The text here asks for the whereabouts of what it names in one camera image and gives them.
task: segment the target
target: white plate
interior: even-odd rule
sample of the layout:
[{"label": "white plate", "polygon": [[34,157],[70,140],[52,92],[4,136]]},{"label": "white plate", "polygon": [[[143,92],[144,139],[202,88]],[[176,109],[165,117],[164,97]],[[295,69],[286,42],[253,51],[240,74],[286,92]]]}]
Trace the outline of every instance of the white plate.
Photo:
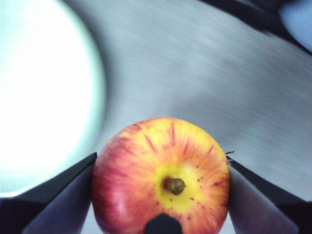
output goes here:
[{"label": "white plate", "polygon": [[1,6],[0,196],[14,196],[92,153],[103,121],[99,53],[63,2]]},{"label": "white plate", "polygon": [[279,14],[289,33],[312,52],[312,0],[287,3]]}]

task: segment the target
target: apple stem cavity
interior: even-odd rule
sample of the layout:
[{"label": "apple stem cavity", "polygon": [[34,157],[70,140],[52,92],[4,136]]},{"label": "apple stem cavity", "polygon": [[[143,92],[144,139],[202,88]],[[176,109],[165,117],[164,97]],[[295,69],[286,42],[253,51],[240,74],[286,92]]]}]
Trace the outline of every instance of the apple stem cavity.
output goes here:
[{"label": "apple stem cavity", "polygon": [[174,195],[179,195],[183,192],[185,184],[182,179],[179,178],[165,178],[164,188]]}]

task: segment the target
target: red streak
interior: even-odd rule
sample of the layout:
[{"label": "red streak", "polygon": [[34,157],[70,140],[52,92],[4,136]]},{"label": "red streak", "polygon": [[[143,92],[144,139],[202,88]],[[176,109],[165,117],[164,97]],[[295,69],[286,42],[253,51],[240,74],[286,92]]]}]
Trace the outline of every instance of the red streak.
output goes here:
[{"label": "red streak", "polygon": [[226,180],[223,179],[221,181],[215,182],[212,186],[220,186],[223,182],[226,182]]},{"label": "red streak", "polygon": [[127,148],[126,146],[121,146],[121,148],[126,151],[127,153],[131,154],[131,155],[134,155],[135,156],[135,153],[133,153],[132,150],[130,150],[129,148]]},{"label": "red streak", "polygon": [[187,149],[189,148],[189,143],[190,143],[190,140],[187,140],[186,145],[185,145],[185,147],[184,147],[183,155],[186,154]]},{"label": "red streak", "polygon": [[210,154],[210,152],[211,152],[211,150],[213,150],[213,148],[214,148],[214,145],[212,145],[212,146],[210,147],[210,149],[209,149],[209,151],[208,151],[207,155],[209,155],[209,154]]},{"label": "red streak", "polygon": [[133,124],[132,126],[135,127],[137,131],[142,130],[142,128],[137,123]]},{"label": "red streak", "polygon": [[149,137],[148,137],[146,134],[145,134],[145,139],[146,139],[147,143],[150,145],[150,148],[151,148],[155,153],[157,153],[157,150],[156,150],[156,148],[154,147],[152,141],[149,139]]},{"label": "red streak", "polygon": [[121,177],[128,177],[128,175],[124,172],[121,172],[120,170],[112,170],[113,171],[113,174],[115,175],[118,175],[118,176],[121,176]]},{"label": "red streak", "polygon": [[172,145],[175,145],[176,144],[176,134],[175,134],[175,125],[173,122],[171,124],[171,128],[172,128],[171,143],[172,143]]}]

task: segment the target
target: apple skin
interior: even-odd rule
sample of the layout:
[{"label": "apple skin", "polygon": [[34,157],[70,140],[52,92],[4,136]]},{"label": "apple skin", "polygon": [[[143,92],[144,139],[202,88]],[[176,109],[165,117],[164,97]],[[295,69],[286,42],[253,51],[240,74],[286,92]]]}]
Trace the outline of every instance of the apple skin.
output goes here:
[{"label": "apple skin", "polygon": [[[179,195],[166,190],[180,178]],[[229,168],[219,144],[181,119],[152,118],[130,125],[103,147],[93,170],[92,205],[106,234],[144,234],[159,214],[177,219],[184,234],[216,234],[226,215]]]}]

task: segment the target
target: metal surface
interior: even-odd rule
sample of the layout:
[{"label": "metal surface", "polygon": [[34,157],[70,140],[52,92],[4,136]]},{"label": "metal surface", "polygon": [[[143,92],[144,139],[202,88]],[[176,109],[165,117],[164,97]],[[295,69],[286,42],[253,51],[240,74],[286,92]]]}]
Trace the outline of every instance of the metal surface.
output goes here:
[{"label": "metal surface", "polygon": [[298,234],[299,228],[239,171],[230,167],[229,214],[236,234]]},{"label": "metal surface", "polygon": [[[109,86],[95,151],[125,126],[173,116],[208,131],[270,182],[312,198],[312,57],[196,0],[68,0]],[[101,233],[90,210],[83,234]],[[231,220],[222,234],[234,233]]]}]

